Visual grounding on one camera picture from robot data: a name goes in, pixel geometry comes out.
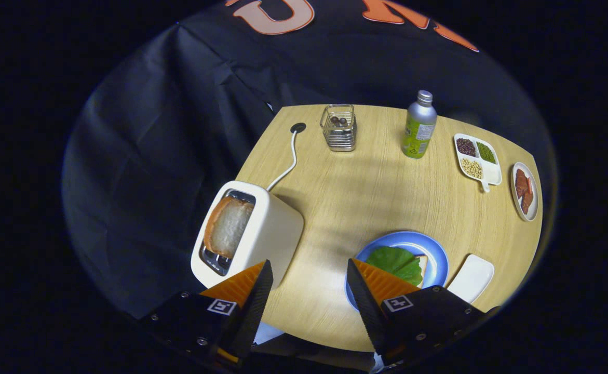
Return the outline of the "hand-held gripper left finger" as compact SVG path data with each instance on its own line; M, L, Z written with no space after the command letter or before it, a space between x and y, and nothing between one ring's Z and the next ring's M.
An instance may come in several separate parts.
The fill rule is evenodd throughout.
M264 260L202 292L176 293L140 326L197 364L240 367L251 353L272 285L272 266Z

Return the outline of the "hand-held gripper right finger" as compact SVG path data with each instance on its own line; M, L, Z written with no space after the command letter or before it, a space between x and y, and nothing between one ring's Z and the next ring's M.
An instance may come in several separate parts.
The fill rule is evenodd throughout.
M441 286L415 287L364 261L347 261L347 284L385 367L415 366L484 324L482 312Z

